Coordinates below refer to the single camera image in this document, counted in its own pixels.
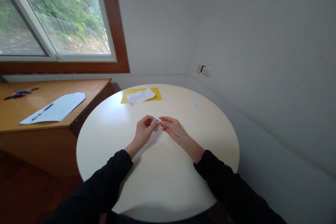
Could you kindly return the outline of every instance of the wooden floor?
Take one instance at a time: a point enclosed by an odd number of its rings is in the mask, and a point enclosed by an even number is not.
[[[56,178],[0,153],[0,223],[42,224],[83,183]]]

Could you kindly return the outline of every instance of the metal fence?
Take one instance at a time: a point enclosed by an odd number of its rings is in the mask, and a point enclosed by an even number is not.
[[[4,3],[0,3],[0,8],[6,9],[10,13],[10,17],[8,22],[15,26],[27,27],[25,22],[23,21],[20,14],[17,10],[11,6]],[[50,17],[43,14],[36,13],[41,25],[46,31],[59,31],[66,34],[76,34],[76,28],[73,23],[67,22],[64,20],[60,20],[58,17]],[[98,32],[91,30],[89,28],[83,27],[85,37],[92,36],[96,39],[104,40],[103,36]]]

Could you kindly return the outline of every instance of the wooden cabinet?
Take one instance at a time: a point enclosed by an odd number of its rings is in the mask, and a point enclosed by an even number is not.
[[[4,100],[18,90],[32,94]],[[23,119],[69,93],[86,99],[61,122],[19,125]],[[77,137],[91,111],[113,94],[111,79],[0,83],[0,149],[52,175],[78,175]]]

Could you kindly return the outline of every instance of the right hand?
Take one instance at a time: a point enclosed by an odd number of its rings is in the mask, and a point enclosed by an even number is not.
[[[190,136],[184,131],[180,122],[171,117],[159,117],[162,130],[178,144],[185,143]]]

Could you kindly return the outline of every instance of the power socket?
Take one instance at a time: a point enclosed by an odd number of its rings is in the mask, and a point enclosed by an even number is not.
[[[211,68],[207,67],[207,66],[203,66],[203,68],[202,68],[202,74],[204,74],[206,76],[209,76],[210,73],[211,73]]]

